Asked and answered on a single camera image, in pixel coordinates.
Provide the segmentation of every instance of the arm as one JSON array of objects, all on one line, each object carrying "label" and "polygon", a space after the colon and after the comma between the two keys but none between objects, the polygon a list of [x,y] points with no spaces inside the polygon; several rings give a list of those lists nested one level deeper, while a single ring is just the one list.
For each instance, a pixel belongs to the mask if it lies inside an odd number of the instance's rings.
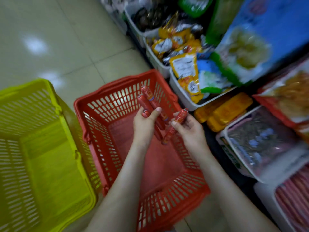
[{"label": "arm", "polygon": [[99,206],[86,232],[136,231],[138,201],[145,155],[152,139],[155,120],[161,109],[148,118],[141,108],[134,117],[132,146],[113,186]]},{"label": "arm", "polygon": [[173,121],[172,126],[182,136],[191,157],[200,165],[205,180],[217,197],[233,231],[280,232],[222,169],[208,148],[202,125],[194,117],[188,115],[183,126]]}]

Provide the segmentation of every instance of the person's left hand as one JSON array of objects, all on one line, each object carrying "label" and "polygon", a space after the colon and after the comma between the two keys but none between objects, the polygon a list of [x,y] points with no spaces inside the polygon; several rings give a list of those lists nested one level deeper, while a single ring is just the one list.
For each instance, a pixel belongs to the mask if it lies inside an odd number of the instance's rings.
[{"label": "person's left hand", "polygon": [[138,146],[143,146],[148,148],[152,136],[155,131],[155,121],[157,120],[162,108],[156,108],[148,118],[142,116],[144,109],[141,107],[136,116],[134,117],[133,126],[134,126],[134,138],[133,143]]}]

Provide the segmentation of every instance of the tile floor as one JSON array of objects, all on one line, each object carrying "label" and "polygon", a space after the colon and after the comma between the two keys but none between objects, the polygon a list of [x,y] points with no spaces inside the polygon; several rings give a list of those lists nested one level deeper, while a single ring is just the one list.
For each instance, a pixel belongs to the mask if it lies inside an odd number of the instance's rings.
[{"label": "tile floor", "polygon": [[[73,109],[76,98],[149,70],[98,0],[0,0],[0,89],[48,79]],[[178,232],[227,231],[213,196]]]}]

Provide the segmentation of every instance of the red packaged sausage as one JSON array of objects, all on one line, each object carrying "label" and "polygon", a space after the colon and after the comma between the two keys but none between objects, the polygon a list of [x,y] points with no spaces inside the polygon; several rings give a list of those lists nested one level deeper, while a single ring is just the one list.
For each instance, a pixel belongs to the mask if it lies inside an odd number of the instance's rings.
[{"label": "red packaged sausage", "polygon": [[[137,96],[137,101],[138,103],[144,108],[144,110],[149,111],[150,113],[153,112],[153,108],[151,106],[151,104],[149,103],[149,101],[147,100],[147,98],[145,98],[144,95],[139,94]],[[156,122],[157,126],[161,129],[161,130],[165,130],[165,124],[164,122],[158,117]]]},{"label": "red packaged sausage", "polygon": [[[150,116],[150,112],[147,110],[144,110],[144,112],[142,113],[142,116],[144,118],[148,118]],[[162,134],[156,125],[154,125],[154,135],[159,140],[159,142],[162,141]]]},{"label": "red packaged sausage", "polygon": [[[175,121],[177,123],[180,123],[182,124],[184,119],[187,117],[188,115],[188,109],[185,108],[185,109],[182,109],[180,110],[180,112],[178,113],[178,115],[176,116],[175,118]],[[163,145],[166,145],[168,143],[168,141],[172,138],[172,136],[174,135],[174,133],[176,132],[176,130],[173,128],[173,126],[170,126],[162,140],[162,144]]]},{"label": "red packaged sausage", "polygon": [[[150,104],[152,105],[153,109],[156,109],[157,107],[160,106],[160,104],[157,101],[157,99],[155,98],[153,92],[146,85],[143,85],[141,87],[141,92],[145,95],[147,100],[150,102]],[[165,113],[165,111],[163,109],[162,109],[162,111],[160,113],[160,118],[163,120],[163,122],[165,124],[168,124],[168,115]]]}]

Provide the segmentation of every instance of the white label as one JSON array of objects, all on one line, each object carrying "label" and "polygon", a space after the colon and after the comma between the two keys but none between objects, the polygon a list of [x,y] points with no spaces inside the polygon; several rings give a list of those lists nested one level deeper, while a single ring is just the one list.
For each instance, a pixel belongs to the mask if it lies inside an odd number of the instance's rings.
[{"label": "white label", "polygon": [[180,36],[173,36],[173,41],[176,41],[179,45],[183,44],[183,39]]},{"label": "white label", "polygon": [[159,53],[166,52],[172,49],[172,45],[173,45],[172,40],[167,38],[164,41],[158,43],[154,49]]},{"label": "white label", "polygon": [[198,85],[195,84],[194,81],[190,81],[190,83],[188,84],[188,90],[190,91],[190,93],[192,94],[196,94],[198,93]]},{"label": "white label", "polygon": [[172,63],[179,78],[195,76],[193,56],[186,55],[185,57],[174,59]]}]

